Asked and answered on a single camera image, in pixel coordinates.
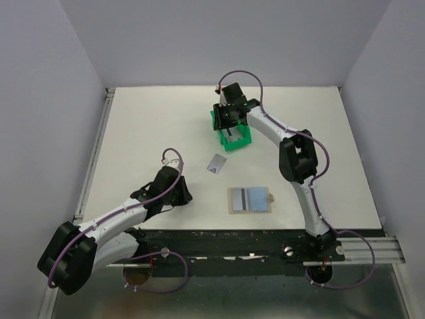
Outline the green plastic bin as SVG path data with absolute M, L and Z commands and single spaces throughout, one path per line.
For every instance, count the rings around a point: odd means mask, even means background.
M 213 130 L 218 134 L 220 144 L 226 152 L 234 151 L 252 143 L 250 126 L 244 125 L 225 112 L 210 111 Z

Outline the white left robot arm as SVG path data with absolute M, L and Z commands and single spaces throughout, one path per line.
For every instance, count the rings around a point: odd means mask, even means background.
M 168 248 L 150 252 L 145 235 L 136 225 L 162 213 L 165 206 L 184 206 L 191 199 L 182 170 L 165 165 L 152 182 L 134 191 L 112 211 L 79 225 L 61 224 L 37 268 L 47 277 L 49 288 L 71 295 L 95 270 L 116 261 L 138 263 L 156 256 L 166 258 L 172 252 Z

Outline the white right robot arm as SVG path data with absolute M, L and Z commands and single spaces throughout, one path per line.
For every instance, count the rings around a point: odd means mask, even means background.
M 313 178 L 317 176 L 318 158 L 308 130 L 295 130 L 273 118 L 262 107 L 261 101 L 247 99 L 239 83 L 216 86 L 219 103 L 213 105 L 215 131 L 230 131 L 239 125 L 248 126 L 266 136 L 278 147 L 278 168 L 283 178 L 296 192 L 305 231 L 314 239 L 305 244 L 309 258 L 318 261 L 329 253 L 328 242 L 321 238 L 329 232 L 323 217 L 317 212 L 313 199 Z

